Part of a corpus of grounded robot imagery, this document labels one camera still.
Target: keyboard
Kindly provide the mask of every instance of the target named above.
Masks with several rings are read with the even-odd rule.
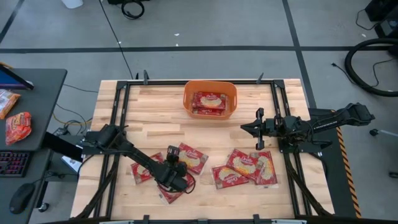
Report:
[[[0,151],[0,177],[23,177],[30,160],[30,152]]]

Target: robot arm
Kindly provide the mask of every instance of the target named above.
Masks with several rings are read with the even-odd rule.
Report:
[[[155,181],[166,188],[176,192],[186,191],[188,184],[183,177],[187,174],[187,165],[178,162],[179,149],[169,146],[167,159],[164,163],[158,163],[129,142],[125,133],[114,125],[105,124],[99,131],[95,145],[102,151],[111,154],[121,154],[136,161],[149,170]]]
[[[359,103],[350,103],[345,108],[323,116],[318,119],[303,121],[300,117],[286,116],[284,118],[267,118],[262,121],[264,109],[256,111],[256,120],[253,123],[241,125],[241,128],[258,138],[256,149],[264,148],[262,136],[277,137],[288,141],[290,144],[297,145],[301,142],[312,141],[315,133],[327,129],[336,128],[342,125],[364,126],[368,125],[374,116],[370,114],[367,107]]]

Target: concrete floor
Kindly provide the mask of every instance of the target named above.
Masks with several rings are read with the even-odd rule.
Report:
[[[370,0],[152,0],[144,2],[146,13],[137,21],[123,17],[120,9],[104,1],[116,35],[123,47],[148,47],[150,52],[126,52],[133,73],[146,69],[151,78],[264,78],[303,79],[293,50],[156,51],[151,47],[261,45],[294,46],[285,14],[289,4],[303,46],[350,46],[376,38],[354,23],[356,13]],[[0,1],[0,30],[5,26],[18,0]],[[365,14],[359,23],[371,27]],[[18,68],[65,68],[65,83],[97,90],[101,80],[128,79],[129,72],[119,52],[62,53],[57,49],[114,48],[117,43],[99,2],[86,0],[82,7],[67,9],[61,1],[25,0],[4,38],[0,35],[0,61]],[[13,54],[4,49],[52,49],[53,53]],[[398,99],[367,94],[352,85],[332,62],[343,66],[346,52],[305,51],[305,63],[318,108],[342,108],[349,102],[365,104],[376,120],[369,126],[343,127],[343,134],[364,218],[398,220],[398,180],[388,177],[398,170],[398,138],[370,136],[372,128],[398,133]],[[372,64],[385,60],[385,52],[360,52],[354,69],[369,83]],[[397,89],[396,61],[377,66],[381,88]],[[96,94],[63,88],[58,103],[92,116]],[[62,120],[79,119],[59,108]],[[60,124],[52,120],[49,131]],[[76,183],[50,183],[45,201],[52,206],[45,213],[34,211],[30,223],[66,220]]]

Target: yellow cable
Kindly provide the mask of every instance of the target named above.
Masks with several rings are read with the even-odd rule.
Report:
[[[13,68],[12,66],[10,66],[10,65],[8,65],[8,64],[6,64],[4,62],[0,62],[0,65],[2,65],[4,67],[7,67],[7,68]]]
[[[56,121],[58,121],[59,123],[61,123],[61,124],[68,124],[68,125],[83,125],[83,124],[88,124],[88,123],[91,123],[92,122],[92,120],[91,121],[86,121],[86,122],[83,122],[83,123],[71,123],[71,122],[63,122],[63,121],[60,121],[56,116],[55,116],[55,114],[54,113],[52,113],[52,116],[53,116],[53,118],[56,120]]]

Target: wooden tabletop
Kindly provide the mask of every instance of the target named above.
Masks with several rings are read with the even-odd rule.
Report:
[[[98,131],[104,124],[109,123],[116,82],[101,82],[92,130]],[[304,120],[310,119],[300,80],[286,79],[285,86],[292,115],[301,116]],[[273,118],[275,115],[271,88],[268,85],[236,87],[238,108],[226,121],[189,117],[182,105],[182,85],[131,87],[126,116],[129,141],[148,155],[158,152],[165,154],[168,145],[178,146],[184,142],[207,154],[209,158],[202,175],[194,175],[197,186],[193,193],[184,194],[171,205],[165,205],[158,196],[153,180],[139,185],[133,184],[130,164],[134,161],[122,157],[114,193],[113,220],[142,220],[144,215],[150,215],[150,219],[155,220],[252,218],[253,214],[259,214],[260,218],[294,217],[284,159],[275,138],[264,138],[266,148],[263,151],[270,151],[272,154],[278,188],[258,189],[253,183],[221,190],[215,188],[210,173],[212,166],[224,164],[226,156],[234,148],[245,153],[256,151],[257,139],[240,129],[240,125],[253,122],[259,107],[264,108],[264,119]],[[120,113],[118,114],[116,124],[120,119]],[[300,157],[308,189],[326,210],[333,213],[322,163],[308,154],[301,154]],[[81,168],[71,217],[83,210],[97,190],[102,161],[103,156],[94,156]],[[300,211],[303,213],[301,193],[298,187],[296,189]],[[105,214],[105,207],[106,203],[103,203],[102,215]]]

